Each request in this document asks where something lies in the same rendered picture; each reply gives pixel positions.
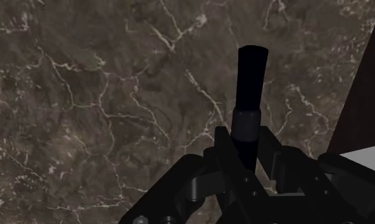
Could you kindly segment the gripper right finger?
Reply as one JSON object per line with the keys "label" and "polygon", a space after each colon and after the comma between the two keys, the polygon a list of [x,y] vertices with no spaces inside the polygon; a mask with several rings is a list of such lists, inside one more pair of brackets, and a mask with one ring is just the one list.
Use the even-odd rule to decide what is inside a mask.
{"label": "gripper right finger", "polygon": [[334,153],[312,159],[260,127],[258,159],[282,196],[313,215],[312,224],[375,224],[375,171]]}

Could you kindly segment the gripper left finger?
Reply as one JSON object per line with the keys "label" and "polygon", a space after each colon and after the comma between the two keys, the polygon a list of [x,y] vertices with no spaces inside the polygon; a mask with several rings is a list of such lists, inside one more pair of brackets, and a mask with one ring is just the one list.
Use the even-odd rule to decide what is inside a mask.
{"label": "gripper left finger", "polygon": [[216,224],[255,224],[268,194],[241,163],[228,130],[215,129],[204,155],[182,156],[121,218],[118,224],[186,224],[206,197],[217,195]]}

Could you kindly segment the black brush with grey band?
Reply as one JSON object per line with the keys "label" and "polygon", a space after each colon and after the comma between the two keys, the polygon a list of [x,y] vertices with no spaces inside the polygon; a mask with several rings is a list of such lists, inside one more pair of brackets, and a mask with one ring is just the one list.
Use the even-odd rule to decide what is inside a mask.
{"label": "black brush with grey band", "polygon": [[269,50],[256,45],[238,49],[236,104],[231,138],[243,165],[254,171],[257,163],[260,102]]}

